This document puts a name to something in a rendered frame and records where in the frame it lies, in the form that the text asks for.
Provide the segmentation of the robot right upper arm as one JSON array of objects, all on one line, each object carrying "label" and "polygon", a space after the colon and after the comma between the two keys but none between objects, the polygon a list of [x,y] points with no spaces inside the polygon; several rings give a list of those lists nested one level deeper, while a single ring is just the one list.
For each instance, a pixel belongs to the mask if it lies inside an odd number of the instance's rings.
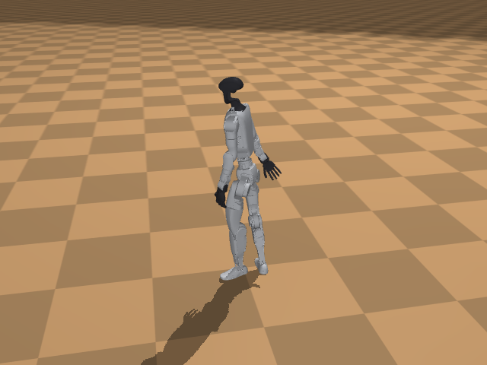
[{"label": "robot right upper arm", "polygon": [[[249,107],[248,103],[242,103],[242,104],[245,104],[245,105],[247,105]],[[249,109],[250,109],[250,107],[249,107]],[[254,124],[253,124],[253,120],[252,120],[252,125],[253,125],[253,138],[255,138],[256,137],[256,130],[255,130],[255,127],[254,127]]]}]

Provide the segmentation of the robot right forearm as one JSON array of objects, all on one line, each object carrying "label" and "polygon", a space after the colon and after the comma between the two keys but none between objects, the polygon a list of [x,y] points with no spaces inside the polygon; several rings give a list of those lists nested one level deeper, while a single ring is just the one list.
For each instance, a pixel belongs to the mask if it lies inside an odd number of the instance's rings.
[{"label": "robot right forearm", "polygon": [[264,151],[260,144],[260,139],[258,134],[256,134],[256,137],[254,138],[254,153],[257,157],[260,158],[262,162],[267,159],[267,156],[264,154]]}]

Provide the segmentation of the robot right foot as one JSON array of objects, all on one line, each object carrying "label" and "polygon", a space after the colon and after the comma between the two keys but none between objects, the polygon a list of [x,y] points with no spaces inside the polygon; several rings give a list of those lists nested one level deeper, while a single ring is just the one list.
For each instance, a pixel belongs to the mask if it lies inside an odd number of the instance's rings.
[{"label": "robot right foot", "polygon": [[268,273],[267,264],[266,263],[263,264],[263,261],[262,261],[262,264],[260,265],[259,264],[259,258],[255,258],[255,265],[258,268],[260,274],[266,275]]}]

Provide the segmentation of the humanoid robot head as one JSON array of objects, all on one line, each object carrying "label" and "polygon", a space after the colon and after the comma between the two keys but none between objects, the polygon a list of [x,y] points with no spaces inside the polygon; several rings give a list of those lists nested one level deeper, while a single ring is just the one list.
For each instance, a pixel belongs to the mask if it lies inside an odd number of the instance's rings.
[{"label": "humanoid robot head", "polygon": [[[226,104],[230,103],[231,107],[234,107],[234,111],[242,111],[242,110],[244,111],[246,109],[246,106],[244,106],[238,98],[231,97],[231,93],[235,93],[237,90],[240,90],[243,86],[244,83],[242,82],[242,80],[236,77],[225,78],[218,85],[219,89],[224,94],[224,102]],[[231,111],[231,109],[229,111]]]}]

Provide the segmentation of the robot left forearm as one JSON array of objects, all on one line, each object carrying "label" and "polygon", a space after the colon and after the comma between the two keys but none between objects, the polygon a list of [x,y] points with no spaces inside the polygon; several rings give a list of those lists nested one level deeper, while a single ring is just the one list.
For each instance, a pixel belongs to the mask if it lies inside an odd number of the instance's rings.
[{"label": "robot left forearm", "polygon": [[218,182],[218,188],[223,191],[225,185],[228,185],[231,181],[232,170],[234,170],[233,156],[226,153],[223,156],[223,169],[221,171],[220,180]]}]

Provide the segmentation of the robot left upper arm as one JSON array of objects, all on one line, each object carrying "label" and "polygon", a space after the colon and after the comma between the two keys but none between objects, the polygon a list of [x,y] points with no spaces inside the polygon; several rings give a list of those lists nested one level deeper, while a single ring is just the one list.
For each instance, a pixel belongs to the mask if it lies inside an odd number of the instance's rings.
[{"label": "robot left upper arm", "polygon": [[227,119],[224,121],[224,132],[226,138],[226,145],[228,147],[228,151],[226,153],[229,153],[233,156],[233,161],[237,159],[238,129],[239,129],[238,117],[237,116],[227,117]]}]

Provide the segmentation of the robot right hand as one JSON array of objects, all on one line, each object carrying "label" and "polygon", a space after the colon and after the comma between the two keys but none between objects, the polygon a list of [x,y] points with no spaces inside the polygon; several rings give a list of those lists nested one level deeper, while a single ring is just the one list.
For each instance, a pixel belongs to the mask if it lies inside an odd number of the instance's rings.
[{"label": "robot right hand", "polygon": [[[266,153],[264,153],[266,155]],[[266,155],[267,156],[267,155]],[[269,160],[269,157],[267,156],[267,159],[264,160],[263,162],[260,160],[260,158],[258,157],[259,161],[263,164],[263,172],[264,172],[264,176],[265,178],[267,178],[267,175],[266,175],[266,171],[268,172],[269,176],[271,177],[272,180],[274,180],[272,178],[272,175],[277,179],[277,177],[275,176],[275,174],[273,173],[273,171],[277,174],[277,176],[279,176],[279,174],[277,173],[277,171],[279,171],[280,173],[282,173],[278,167],[272,162]],[[276,168],[277,171],[274,169]],[[273,170],[273,171],[272,171]],[[272,175],[271,175],[271,173]]]}]

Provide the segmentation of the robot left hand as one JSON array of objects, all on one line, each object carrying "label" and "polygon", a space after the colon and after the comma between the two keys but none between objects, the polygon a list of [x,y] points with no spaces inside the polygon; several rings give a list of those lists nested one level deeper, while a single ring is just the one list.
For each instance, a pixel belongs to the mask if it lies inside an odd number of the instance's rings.
[{"label": "robot left hand", "polygon": [[227,208],[225,205],[225,192],[228,190],[228,185],[225,185],[223,191],[217,188],[217,192],[215,193],[216,202],[223,208]]}]

